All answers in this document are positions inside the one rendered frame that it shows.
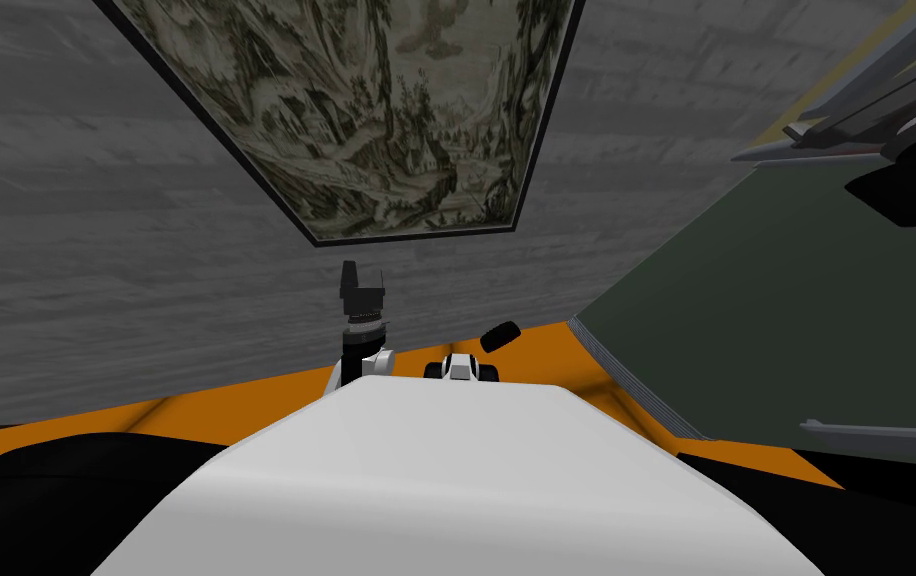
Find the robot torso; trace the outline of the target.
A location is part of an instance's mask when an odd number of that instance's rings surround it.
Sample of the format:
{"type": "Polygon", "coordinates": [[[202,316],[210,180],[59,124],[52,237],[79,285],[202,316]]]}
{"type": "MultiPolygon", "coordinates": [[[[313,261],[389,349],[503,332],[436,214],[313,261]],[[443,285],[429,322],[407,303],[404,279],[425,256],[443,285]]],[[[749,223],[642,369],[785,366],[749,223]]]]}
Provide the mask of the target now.
{"type": "Polygon", "coordinates": [[[367,375],[177,397],[221,451],[92,576],[824,576],[750,505],[566,388],[367,375]]]}

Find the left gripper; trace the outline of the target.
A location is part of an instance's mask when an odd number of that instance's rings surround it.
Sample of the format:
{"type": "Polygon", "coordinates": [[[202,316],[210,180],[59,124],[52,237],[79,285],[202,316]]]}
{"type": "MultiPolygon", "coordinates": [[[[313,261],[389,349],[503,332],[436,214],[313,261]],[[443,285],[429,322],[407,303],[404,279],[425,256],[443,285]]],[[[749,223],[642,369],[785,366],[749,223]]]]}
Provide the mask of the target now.
{"type": "Polygon", "coordinates": [[[357,262],[344,260],[339,289],[343,314],[348,317],[375,315],[382,311],[385,289],[382,286],[360,286],[357,262]]]}

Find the dark green door leaf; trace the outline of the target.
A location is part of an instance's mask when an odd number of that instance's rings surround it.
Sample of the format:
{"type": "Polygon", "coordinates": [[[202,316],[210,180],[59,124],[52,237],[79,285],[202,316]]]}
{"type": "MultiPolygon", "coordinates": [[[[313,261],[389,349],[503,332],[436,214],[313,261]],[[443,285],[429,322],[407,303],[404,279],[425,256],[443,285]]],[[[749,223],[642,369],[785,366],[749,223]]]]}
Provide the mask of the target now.
{"type": "Polygon", "coordinates": [[[916,227],[852,196],[877,158],[758,165],[569,323],[672,433],[852,456],[916,428],[916,227]]]}

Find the framed landscape picture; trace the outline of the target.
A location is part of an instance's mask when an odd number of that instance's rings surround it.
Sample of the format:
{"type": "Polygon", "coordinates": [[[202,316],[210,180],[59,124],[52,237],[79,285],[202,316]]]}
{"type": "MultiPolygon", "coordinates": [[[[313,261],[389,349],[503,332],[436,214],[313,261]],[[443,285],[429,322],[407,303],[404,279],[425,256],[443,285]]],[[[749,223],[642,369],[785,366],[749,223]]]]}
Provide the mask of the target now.
{"type": "Polygon", "coordinates": [[[92,0],[316,247],[517,228],[585,0],[92,0]]]}

